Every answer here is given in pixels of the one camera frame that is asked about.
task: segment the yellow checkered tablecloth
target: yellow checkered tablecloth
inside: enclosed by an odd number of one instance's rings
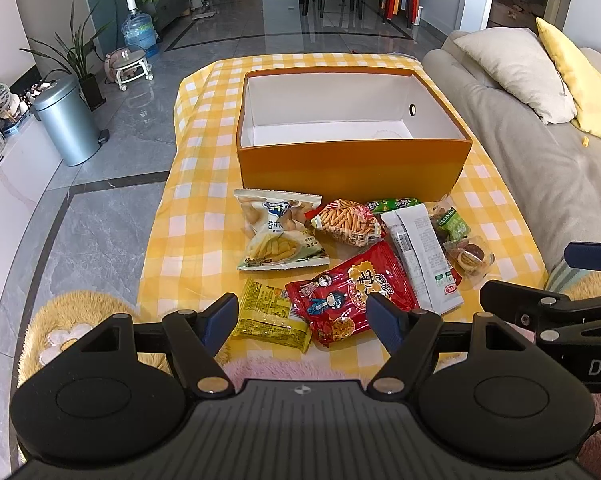
[[[202,311],[225,292],[240,295],[248,275],[284,287],[319,272],[316,267],[249,274],[236,270],[248,237],[233,196],[234,190],[242,187],[235,134],[245,73],[332,65],[410,68],[431,82],[418,62],[404,57],[288,54],[217,61],[181,83],[174,110],[178,153],[156,213],[138,291],[138,304],[146,314],[163,316],[177,308]],[[447,101],[442,92],[436,91]],[[543,286],[545,266],[532,235],[494,164],[478,140],[472,139],[474,145],[451,196],[458,212],[473,232],[488,240],[496,256],[488,277]],[[324,246],[332,257],[332,266],[345,257],[348,249],[329,241]],[[481,310],[477,289],[463,290],[462,294],[465,303],[445,316],[446,320],[471,320]],[[232,359],[274,356],[311,360],[319,366],[367,378],[388,357],[372,332],[337,342],[329,349],[312,342],[305,355],[245,338],[233,338],[229,349]]]

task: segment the green snack packet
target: green snack packet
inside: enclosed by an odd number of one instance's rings
[[[453,207],[436,222],[436,226],[449,234],[448,241],[459,242],[469,235],[469,226]]]
[[[388,198],[387,200],[373,200],[365,205],[367,206],[367,209],[376,214],[418,204],[420,204],[420,200],[417,198]]]

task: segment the orange box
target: orange box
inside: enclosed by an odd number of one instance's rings
[[[301,67],[247,73],[236,146],[245,188],[433,202],[471,137],[413,70]]]

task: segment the gray sofa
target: gray sofa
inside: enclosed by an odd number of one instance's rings
[[[423,67],[498,168],[551,272],[572,240],[601,242],[601,139],[541,122],[461,51],[453,32]],[[601,72],[601,54],[581,49]]]

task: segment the gray tile floor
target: gray tile floor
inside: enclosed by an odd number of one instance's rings
[[[383,23],[377,5],[365,0],[358,20],[349,0],[327,0],[323,18],[315,5],[300,16],[298,0],[213,0],[213,18],[180,18],[164,34],[161,52],[150,60],[153,81],[133,82],[127,92],[101,85],[107,102],[95,115],[111,138],[82,165],[58,168],[1,300],[0,478],[18,463],[7,409],[31,315],[53,296],[78,288],[136,301],[149,233],[176,154],[173,106],[182,79],[231,57],[356,51],[422,59],[441,46],[423,27],[404,28],[400,17]]]

